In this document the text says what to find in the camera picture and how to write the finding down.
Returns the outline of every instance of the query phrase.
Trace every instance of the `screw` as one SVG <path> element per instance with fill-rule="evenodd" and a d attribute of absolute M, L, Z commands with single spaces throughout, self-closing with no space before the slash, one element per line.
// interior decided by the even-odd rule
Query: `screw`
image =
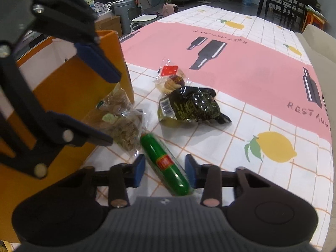
<path fill-rule="evenodd" d="M 63 140 L 65 142 L 71 142 L 73 140 L 73 132 L 71 130 L 65 130 L 63 132 Z"/>
<path fill-rule="evenodd" d="M 205 199 L 203 201 L 203 205 L 205 205 L 207 207 L 216 207 L 219 204 L 220 204 L 220 202 L 217 199 L 214 199 L 214 198 Z"/>
<path fill-rule="evenodd" d="M 10 55 L 10 48 L 8 45 L 0 46 L 0 58 L 5 59 Z"/>
<path fill-rule="evenodd" d="M 43 178 L 47 175 L 48 168 L 45 164 L 39 163 L 34 168 L 34 174 L 37 178 Z"/>
<path fill-rule="evenodd" d="M 123 208 L 127 206 L 127 202 L 123 199 L 115 199 L 111 201 L 111 205 L 115 208 Z"/>
<path fill-rule="evenodd" d="M 44 7 L 42 5 L 33 5 L 33 11 L 35 13 L 43 13 L 44 12 Z"/>

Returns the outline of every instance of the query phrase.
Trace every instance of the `red label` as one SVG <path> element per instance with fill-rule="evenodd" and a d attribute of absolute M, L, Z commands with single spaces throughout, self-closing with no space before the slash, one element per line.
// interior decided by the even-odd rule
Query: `red label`
<path fill-rule="evenodd" d="M 156 165 L 159 167 L 161 171 L 164 171 L 165 169 L 169 168 L 173 164 L 174 162 L 168 155 L 164 155 L 156 161 Z"/>
<path fill-rule="evenodd" d="M 175 65 L 175 66 L 167 66 L 165 65 L 164 67 L 162 67 L 162 70 L 161 70 L 161 76 L 169 76 L 169 75 L 175 75 L 177 73 L 177 70 L 178 70 L 178 66 Z"/>

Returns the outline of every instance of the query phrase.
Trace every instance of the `dried food bag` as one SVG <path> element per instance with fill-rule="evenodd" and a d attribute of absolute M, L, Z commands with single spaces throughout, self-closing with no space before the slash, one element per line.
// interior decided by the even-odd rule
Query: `dried food bag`
<path fill-rule="evenodd" d="M 83 122 L 110 135 L 114 143 L 120 145 L 130 156 L 138 154 L 144 113 L 132 108 L 132 103 L 119 83 L 88 113 Z"/>
<path fill-rule="evenodd" d="M 155 87 L 161 93 L 168 95 L 172 91 L 190 84 L 191 81 L 177 65 L 168 59 L 163 60 L 155 81 Z"/>
<path fill-rule="evenodd" d="M 210 88 L 183 86 L 160 99 L 158 118 L 175 119 L 182 122 L 216 120 L 219 124 L 231 123 L 231 119 L 220 112 L 214 100 L 216 92 Z"/>

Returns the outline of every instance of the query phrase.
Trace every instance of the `blue gripper pad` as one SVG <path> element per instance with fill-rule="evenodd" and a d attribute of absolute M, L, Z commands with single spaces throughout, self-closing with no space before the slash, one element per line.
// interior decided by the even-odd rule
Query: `blue gripper pad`
<path fill-rule="evenodd" d="M 184 165 L 185 165 L 185 173 L 187 174 L 188 177 L 188 181 L 190 183 L 190 186 L 192 186 L 193 188 L 195 188 L 195 184 L 196 184 L 196 173 L 195 170 L 193 168 L 193 166 L 190 163 L 189 160 L 190 156 L 186 155 L 185 156 L 185 161 L 184 161 Z"/>
<path fill-rule="evenodd" d="M 134 161 L 134 163 L 138 162 L 138 164 L 135 167 L 134 172 L 134 186 L 137 188 L 140 185 L 140 181 L 142 179 L 142 176 L 145 172 L 145 166 L 146 166 L 146 158 L 143 154 L 140 154 L 137 159 Z"/>
<path fill-rule="evenodd" d="M 109 83 L 118 83 L 121 73 L 95 44 L 75 43 L 78 57 Z"/>

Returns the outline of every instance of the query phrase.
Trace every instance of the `packaged snack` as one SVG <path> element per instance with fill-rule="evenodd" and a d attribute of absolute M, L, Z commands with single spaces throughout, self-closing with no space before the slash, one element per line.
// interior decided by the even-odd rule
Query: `packaged snack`
<path fill-rule="evenodd" d="M 183 71 L 168 59 L 164 59 L 155 81 L 155 87 L 163 94 L 170 94 L 172 91 L 186 85 L 191 81 Z"/>
<path fill-rule="evenodd" d="M 142 110 L 132 108 L 120 84 L 88 113 L 83 122 L 110 135 L 130 156 L 138 154 L 144 114 Z"/>
<path fill-rule="evenodd" d="M 163 142 L 153 134 L 147 133 L 141 136 L 141 145 L 149 157 L 149 164 L 174 195 L 192 193 L 193 189 L 185 171 Z"/>
<path fill-rule="evenodd" d="M 216 120 L 219 124 L 231 123 L 228 116 L 220 112 L 214 100 L 216 92 L 210 88 L 183 86 L 160 99 L 158 118 L 175 119 L 183 122 Z"/>

